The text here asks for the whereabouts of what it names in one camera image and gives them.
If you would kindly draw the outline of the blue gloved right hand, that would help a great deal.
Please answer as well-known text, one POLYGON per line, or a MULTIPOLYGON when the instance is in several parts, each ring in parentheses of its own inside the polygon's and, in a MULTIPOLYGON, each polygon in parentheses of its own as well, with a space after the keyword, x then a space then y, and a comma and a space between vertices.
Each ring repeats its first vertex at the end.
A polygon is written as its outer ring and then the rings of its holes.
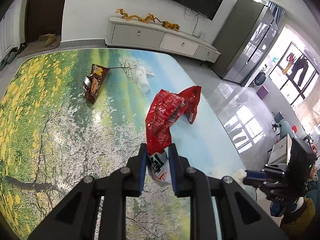
POLYGON ((272 201, 270 204, 270 214, 272 217, 281 217, 286 210, 286 205, 280 202, 272 201))

